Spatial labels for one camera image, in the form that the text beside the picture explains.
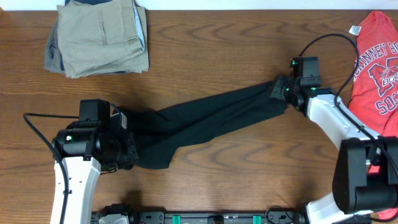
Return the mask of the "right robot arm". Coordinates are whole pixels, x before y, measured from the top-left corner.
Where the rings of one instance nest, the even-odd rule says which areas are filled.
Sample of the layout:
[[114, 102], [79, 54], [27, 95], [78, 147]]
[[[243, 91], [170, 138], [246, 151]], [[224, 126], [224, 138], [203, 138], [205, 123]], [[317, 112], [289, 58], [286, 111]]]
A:
[[329, 88], [280, 76], [270, 96], [316, 123], [338, 150], [332, 191], [306, 204], [296, 223], [366, 223], [372, 212], [397, 208], [396, 137], [365, 126]]

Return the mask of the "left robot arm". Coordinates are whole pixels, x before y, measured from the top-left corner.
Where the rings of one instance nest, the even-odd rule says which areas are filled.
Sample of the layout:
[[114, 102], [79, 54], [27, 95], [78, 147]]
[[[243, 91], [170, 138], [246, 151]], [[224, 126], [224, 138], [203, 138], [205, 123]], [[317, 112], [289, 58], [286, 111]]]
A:
[[100, 128], [64, 129], [53, 139], [55, 163], [51, 223], [89, 223], [99, 176], [130, 170], [138, 159], [134, 135]]

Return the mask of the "black t-shirt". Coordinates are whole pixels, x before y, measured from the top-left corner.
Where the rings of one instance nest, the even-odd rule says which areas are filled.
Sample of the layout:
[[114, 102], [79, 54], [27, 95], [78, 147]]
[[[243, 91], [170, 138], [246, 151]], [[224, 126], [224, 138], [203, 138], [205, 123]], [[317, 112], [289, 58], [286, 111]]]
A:
[[202, 144], [280, 116], [287, 103], [270, 96], [272, 83], [261, 83], [162, 110], [121, 108], [133, 132], [138, 159], [145, 169], [166, 169], [180, 147]]

